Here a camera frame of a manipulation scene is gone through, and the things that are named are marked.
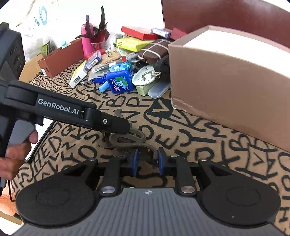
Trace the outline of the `person's left hand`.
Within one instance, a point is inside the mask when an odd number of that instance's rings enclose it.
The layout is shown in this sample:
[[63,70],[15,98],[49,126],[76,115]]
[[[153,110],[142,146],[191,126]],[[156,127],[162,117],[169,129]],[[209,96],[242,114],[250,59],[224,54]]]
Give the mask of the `person's left hand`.
[[6,151],[6,157],[1,157],[1,178],[13,180],[18,174],[19,168],[24,164],[25,158],[32,148],[32,144],[38,142],[38,133],[33,131],[29,139],[21,145],[10,146]]

